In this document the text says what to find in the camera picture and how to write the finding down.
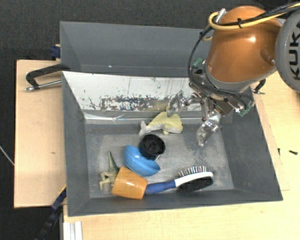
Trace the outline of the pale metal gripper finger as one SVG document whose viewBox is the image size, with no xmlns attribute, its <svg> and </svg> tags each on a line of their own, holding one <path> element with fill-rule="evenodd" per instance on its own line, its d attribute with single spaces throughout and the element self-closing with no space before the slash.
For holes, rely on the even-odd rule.
<svg viewBox="0 0 300 240">
<path fill-rule="evenodd" d="M 197 130 L 196 139 L 200 147 L 203 147 L 212 133 L 221 130 L 221 116 L 218 114 L 211 115 Z"/>
<path fill-rule="evenodd" d="M 202 98 L 192 93 L 189 98 L 184 96 L 183 91 L 179 91 L 174 97 L 172 97 L 166 107 L 166 113 L 168 117 L 172 117 L 174 114 L 185 111 L 187 107 L 192 104 L 199 104 Z"/>
</svg>

